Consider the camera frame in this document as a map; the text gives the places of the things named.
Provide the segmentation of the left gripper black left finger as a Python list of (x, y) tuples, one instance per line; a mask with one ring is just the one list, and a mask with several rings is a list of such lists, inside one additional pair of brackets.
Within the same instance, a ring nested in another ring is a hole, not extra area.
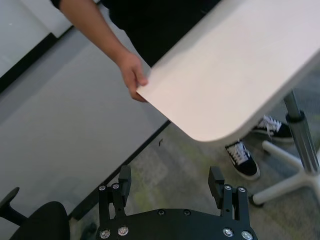
[(115, 218), (125, 217), (125, 207), (130, 193), (132, 183), (131, 167), (121, 167), (118, 182), (111, 186), (101, 184), (98, 187), (99, 219), (110, 220), (109, 205), (113, 204)]

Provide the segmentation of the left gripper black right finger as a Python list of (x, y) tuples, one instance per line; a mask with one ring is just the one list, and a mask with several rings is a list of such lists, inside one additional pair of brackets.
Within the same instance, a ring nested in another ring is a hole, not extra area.
[(250, 219), (248, 191), (244, 186), (232, 187), (225, 183), (217, 166), (209, 168), (208, 186), (222, 217), (233, 220)]

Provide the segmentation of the person's right hand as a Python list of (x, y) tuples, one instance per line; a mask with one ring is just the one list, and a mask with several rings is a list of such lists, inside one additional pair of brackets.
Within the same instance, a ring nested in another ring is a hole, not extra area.
[(137, 93), (139, 86), (148, 84), (140, 59), (135, 54), (126, 52), (117, 65), (131, 98), (138, 102), (146, 102), (146, 100)]

